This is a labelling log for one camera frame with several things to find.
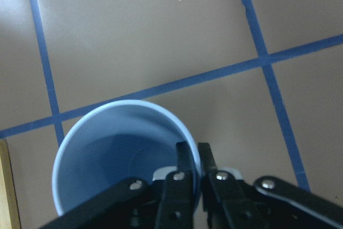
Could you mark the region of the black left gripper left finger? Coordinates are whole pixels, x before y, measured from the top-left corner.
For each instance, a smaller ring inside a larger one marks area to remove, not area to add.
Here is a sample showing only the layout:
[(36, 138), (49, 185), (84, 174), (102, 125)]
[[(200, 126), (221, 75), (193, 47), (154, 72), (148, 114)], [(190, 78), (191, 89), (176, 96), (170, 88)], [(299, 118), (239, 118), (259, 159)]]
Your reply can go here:
[(44, 228), (192, 228), (193, 172), (190, 147), (176, 144), (177, 167), (148, 184), (128, 178), (92, 197)]

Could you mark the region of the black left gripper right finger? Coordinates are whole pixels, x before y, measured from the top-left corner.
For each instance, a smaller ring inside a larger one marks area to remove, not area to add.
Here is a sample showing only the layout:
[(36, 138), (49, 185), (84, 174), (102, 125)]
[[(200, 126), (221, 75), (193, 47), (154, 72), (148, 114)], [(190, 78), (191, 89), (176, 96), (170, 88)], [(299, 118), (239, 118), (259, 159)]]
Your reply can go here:
[(209, 228), (342, 228), (342, 207), (274, 176), (249, 185), (217, 167), (208, 143), (198, 151)]

